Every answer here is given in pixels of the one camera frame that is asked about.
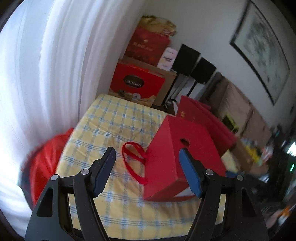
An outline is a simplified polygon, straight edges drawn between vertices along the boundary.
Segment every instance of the brown sofa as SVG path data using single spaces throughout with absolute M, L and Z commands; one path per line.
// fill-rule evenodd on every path
M 271 137 L 269 126 L 250 100 L 232 82 L 217 73 L 200 99 L 220 119 L 230 115 L 239 127 L 238 137 L 249 138 L 263 148 Z

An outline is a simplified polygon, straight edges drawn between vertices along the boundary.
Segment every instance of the yellow checkered tablecloth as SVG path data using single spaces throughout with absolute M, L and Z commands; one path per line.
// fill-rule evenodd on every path
M 101 94 L 75 127 L 62 153 L 57 174 L 76 175 L 100 159 L 111 146 L 116 162 L 104 192 L 94 199 L 109 237 L 121 239 L 158 239 L 186 235 L 199 206 L 199 199 L 184 202 L 147 202 L 144 186 L 127 172 L 121 147 L 135 141 L 146 149 L 166 113 L 123 99 Z M 140 175 L 143 165 L 129 160 Z M 220 199 L 216 223 L 223 219 L 225 196 Z M 69 195 L 73 225 L 80 228 L 74 195 Z

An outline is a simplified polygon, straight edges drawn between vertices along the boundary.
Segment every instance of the sheer curtain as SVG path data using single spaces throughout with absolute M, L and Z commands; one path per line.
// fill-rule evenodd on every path
M 0 208 L 20 235 L 31 214 L 21 164 L 108 91 L 144 2 L 24 0 L 0 32 Z

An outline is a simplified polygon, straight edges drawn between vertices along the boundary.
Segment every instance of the picture frame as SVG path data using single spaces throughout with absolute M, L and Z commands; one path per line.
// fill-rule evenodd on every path
M 275 105 L 290 68 L 275 32 L 251 0 L 247 1 L 230 44 L 255 72 Z

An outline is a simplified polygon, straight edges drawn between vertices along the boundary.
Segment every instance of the oval brown label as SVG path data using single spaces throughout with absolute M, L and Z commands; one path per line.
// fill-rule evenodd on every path
M 135 75 L 125 76 L 124 82 L 128 86 L 133 87 L 133 88 L 140 88 L 144 85 L 144 81 L 140 77 L 135 76 Z

